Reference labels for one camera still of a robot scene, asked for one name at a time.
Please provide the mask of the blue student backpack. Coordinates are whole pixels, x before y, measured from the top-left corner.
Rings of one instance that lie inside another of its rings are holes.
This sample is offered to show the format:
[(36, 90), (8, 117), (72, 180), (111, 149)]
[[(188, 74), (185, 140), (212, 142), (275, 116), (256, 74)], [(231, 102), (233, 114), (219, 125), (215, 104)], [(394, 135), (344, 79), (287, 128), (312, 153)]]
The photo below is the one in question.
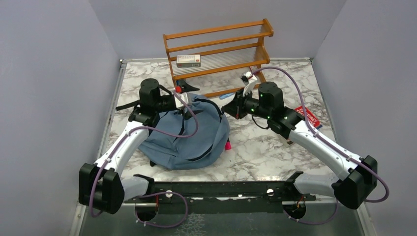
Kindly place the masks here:
[(230, 126), (226, 115), (208, 98), (190, 93), (189, 112), (160, 113), (157, 129), (167, 131), (151, 133), (137, 148), (150, 161), (151, 166), (169, 170), (192, 170), (213, 164), (225, 150)]

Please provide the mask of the red treehouse book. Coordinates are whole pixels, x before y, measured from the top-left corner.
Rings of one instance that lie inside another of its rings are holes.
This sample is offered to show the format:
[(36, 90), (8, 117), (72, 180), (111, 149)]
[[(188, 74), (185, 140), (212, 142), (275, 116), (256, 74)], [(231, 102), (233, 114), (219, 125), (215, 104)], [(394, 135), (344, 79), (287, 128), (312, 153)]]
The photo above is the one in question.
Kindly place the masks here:
[(299, 106), (297, 108), (295, 108), (295, 111), (300, 113), (301, 115), (306, 114), (308, 121), (310, 122), (310, 124), (316, 128), (316, 129), (320, 129), (323, 125), (322, 123), (310, 112), (309, 109), (305, 108), (303, 109), (302, 106)]

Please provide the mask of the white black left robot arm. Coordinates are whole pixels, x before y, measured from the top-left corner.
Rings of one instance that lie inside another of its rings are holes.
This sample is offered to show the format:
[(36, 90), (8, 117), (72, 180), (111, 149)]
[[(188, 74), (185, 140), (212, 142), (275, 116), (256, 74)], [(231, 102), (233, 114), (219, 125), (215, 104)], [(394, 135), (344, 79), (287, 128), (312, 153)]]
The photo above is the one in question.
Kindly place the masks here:
[(79, 170), (79, 203), (88, 206), (89, 213), (96, 218), (102, 213), (116, 213), (122, 203), (133, 197), (143, 202), (153, 199), (155, 189), (152, 179), (134, 176), (121, 180), (120, 175), (133, 153), (151, 133), (168, 134), (156, 128), (160, 113), (179, 111), (195, 113), (189, 107), (192, 97), (178, 88), (166, 89), (156, 79), (141, 82), (139, 99), (116, 107), (117, 111), (132, 107), (128, 122), (115, 143), (93, 164), (85, 163)]

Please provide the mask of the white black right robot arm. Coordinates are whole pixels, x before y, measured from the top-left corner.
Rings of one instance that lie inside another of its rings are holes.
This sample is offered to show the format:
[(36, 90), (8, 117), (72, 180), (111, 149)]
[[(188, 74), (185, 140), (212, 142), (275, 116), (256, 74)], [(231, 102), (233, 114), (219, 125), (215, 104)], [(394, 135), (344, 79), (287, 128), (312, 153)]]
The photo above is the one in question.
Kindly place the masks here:
[(253, 98), (249, 87), (241, 88), (221, 110), (236, 119), (248, 114), (266, 119), (273, 132), (305, 148), (333, 172), (294, 174), (284, 186), (284, 195), (290, 200), (306, 194), (335, 197), (345, 207), (357, 209), (377, 186), (377, 161), (344, 150), (317, 129), (309, 130), (304, 116), (284, 105), (282, 89), (274, 82), (261, 83), (258, 95)]

